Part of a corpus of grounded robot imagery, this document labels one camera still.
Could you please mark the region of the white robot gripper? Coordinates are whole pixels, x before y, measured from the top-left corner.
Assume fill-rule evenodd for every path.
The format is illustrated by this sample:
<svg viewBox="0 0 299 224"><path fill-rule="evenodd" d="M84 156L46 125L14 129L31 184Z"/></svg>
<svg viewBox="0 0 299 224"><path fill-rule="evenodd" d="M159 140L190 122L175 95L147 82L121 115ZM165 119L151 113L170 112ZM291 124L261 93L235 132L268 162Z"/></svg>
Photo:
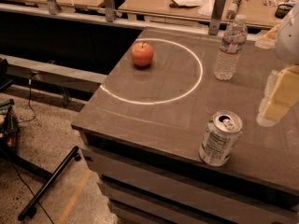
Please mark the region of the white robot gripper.
<svg viewBox="0 0 299 224"><path fill-rule="evenodd" d="M276 52L284 62L299 64L299 4L289 11L278 27ZM262 118L280 121L298 101L299 66L272 70L264 90Z"/></svg>

